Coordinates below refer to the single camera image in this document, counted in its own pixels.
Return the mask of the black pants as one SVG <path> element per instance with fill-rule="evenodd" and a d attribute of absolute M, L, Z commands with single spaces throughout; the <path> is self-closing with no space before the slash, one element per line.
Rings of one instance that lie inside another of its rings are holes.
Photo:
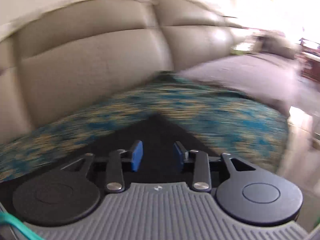
<path fill-rule="evenodd" d="M 179 167 L 178 156 L 174 152 L 176 141 L 179 141 L 188 150 L 201 150 L 210 157 L 218 156 L 214 150 L 200 142 L 191 133 L 156 114 L 69 152 L 65 160 L 71 160 L 85 153 L 93 153 L 96 157 L 106 157 L 114 150 L 128 150 L 137 140 L 143 142 L 143 158 L 137 172 L 129 171 L 129 165 L 123 164 L 124 180 L 127 183 L 192 181 L 192 167 L 187 166 L 183 170 Z"/>

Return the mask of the teal paisley sofa cover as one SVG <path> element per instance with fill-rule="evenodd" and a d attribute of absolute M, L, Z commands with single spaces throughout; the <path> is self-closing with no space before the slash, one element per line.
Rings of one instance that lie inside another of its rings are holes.
<path fill-rule="evenodd" d="M 289 136 L 287 117 L 242 92 L 161 72 L 147 85 L 85 107 L 1 145 L 1 181 L 67 156 L 100 137 L 159 113 L 217 153 L 276 172 Z"/>

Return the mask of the grey blanket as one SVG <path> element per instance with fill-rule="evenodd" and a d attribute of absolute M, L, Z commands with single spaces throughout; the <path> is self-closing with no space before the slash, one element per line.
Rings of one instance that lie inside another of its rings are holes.
<path fill-rule="evenodd" d="M 248 54 L 233 55 L 182 70 L 179 76 L 245 93 L 285 116 L 297 94 L 300 45 L 276 35 L 258 36 Z"/>

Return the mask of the beige leather sofa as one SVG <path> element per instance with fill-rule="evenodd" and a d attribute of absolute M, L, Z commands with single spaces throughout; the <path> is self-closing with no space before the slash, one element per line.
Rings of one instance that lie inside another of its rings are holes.
<path fill-rule="evenodd" d="M 230 54 L 248 30 L 195 0 L 71 0 L 1 26 L 1 142 Z"/>

